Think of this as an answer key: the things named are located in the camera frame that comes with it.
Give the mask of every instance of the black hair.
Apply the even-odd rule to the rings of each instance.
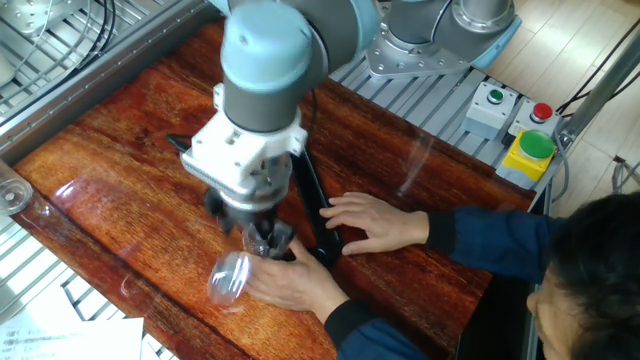
[[[640,193],[583,206],[549,250],[560,287],[583,310],[573,360],[640,359]]]

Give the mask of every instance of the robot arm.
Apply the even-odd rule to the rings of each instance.
[[[228,16],[224,83],[214,88],[218,112],[181,159],[210,186],[209,212],[227,230],[240,223],[245,240],[248,229],[247,250],[279,257],[291,239],[290,227],[276,219],[289,189],[289,154],[299,155],[307,138],[298,102],[369,47],[379,13],[372,0],[209,1]],[[513,0],[394,0],[390,31],[383,29],[376,44],[391,44],[384,35],[393,33],[409,57],[426,43],[465,60],[481,58],[512,28],[513,10]],[[401,49],[397,44],[391,47]],[[397,61],[390,67],[401,68]]]
[[[224,84],[214,88],[218,112],[181,159],[211,187],[208,210],[229,229],[248,229],[246,247],[278,257],[291,237],[275,216],[289,189],[289,154],[307,137],[298,102],[369,46],[379,15],[371,0],[212,2],[228,15]]]
[[[522,20],[513,0],[393,0],[367,53],[373,76],[400,78],[485,69]]]

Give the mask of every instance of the transparent plastic part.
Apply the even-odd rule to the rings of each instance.
[[[8,216],[22,211],[32,195],[31,184],[0,161],[0,215]]]
[[[246,252],[231,251],[224,254],[211,271],[207,289],[211,300],[221,306],[233,304],[251,276],[248,253],[262,258],[279,259],[287,252],[292,238],[291,227],[280,221],[276,221],[269,239],[262,239],[255,226],[245,227],[242,244]]]
[[[251,263],[246,253],[232,251],[224,254],[211,271],[208,292],[211,300],[222,306],[233,304],[249,280]]]

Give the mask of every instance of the red button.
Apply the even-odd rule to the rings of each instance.
[[[540,120],[547,120],[553,116],[553,109],[545,103],[538,103],[533,107],[533,116]]]

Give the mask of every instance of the human hand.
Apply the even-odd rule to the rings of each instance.
[[[423,211],[406,213],[371,195],[351,192],[331,198],[329,203],[333,207],[320,210],[320,215],[330,219],[328,229],[353,226],[369,237],[345,245],[343,255],[393,251],[425,244],[429,237],[429,216]]]
[[[289,248],[296,256],[293,262],[251,255],[247,291],[254,298],[281,308],[312,311],[324,324],[333,310],[349,298],[298,239]]]

